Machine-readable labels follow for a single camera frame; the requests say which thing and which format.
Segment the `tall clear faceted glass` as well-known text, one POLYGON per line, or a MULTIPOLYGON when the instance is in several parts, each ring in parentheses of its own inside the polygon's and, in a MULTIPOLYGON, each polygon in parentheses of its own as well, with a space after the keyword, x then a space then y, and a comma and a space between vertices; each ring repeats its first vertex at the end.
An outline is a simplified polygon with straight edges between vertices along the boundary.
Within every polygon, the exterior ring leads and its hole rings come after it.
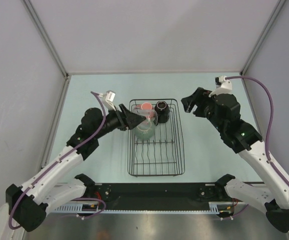
POLYGON ((154 132, 158 124, 158 114, 150 103, 142 103, 133 107, 132 112, 145 117, 134 130, 139 134, 150 134, 154 132))

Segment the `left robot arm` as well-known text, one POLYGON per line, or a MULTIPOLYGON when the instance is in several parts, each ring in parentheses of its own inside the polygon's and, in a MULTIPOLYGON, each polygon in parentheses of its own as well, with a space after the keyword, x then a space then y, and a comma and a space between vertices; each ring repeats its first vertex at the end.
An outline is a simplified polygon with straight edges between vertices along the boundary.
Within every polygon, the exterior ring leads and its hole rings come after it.
POLYGON ((145 116, 128 110, 123 104, 119 110, 92 107, 85 111, 74 134, 60 154, 22 185, 11 184, 5 191, 8 204, 8 227, 31 232, 39 227, 57 207, 74 199, 91 199, 95 194, 94 182, 79 174, 72 184, 57 187, 57 183, 71 169, 85 161, 98 147, 99 139, 118 129, 132 130, 145 121, 145 116))

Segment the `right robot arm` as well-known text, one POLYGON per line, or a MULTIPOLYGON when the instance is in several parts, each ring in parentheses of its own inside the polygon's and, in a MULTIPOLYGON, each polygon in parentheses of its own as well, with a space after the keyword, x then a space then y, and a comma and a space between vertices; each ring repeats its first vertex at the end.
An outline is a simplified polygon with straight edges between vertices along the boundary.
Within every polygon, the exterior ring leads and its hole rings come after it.
POLYGON ((274 157, 267 157, 265 142, 258 131, 241 119, 241 105, 230 93, 212 95, 197 88, 181 99, 184 111, 206 118, 219 132, 221 140, 244 159, 258 174, 266 190, 261 190, 226 174, 216 181, 215 195, 221 201, 241 200, 264 213, 280 232, 289 231, 289 175, 274 157))

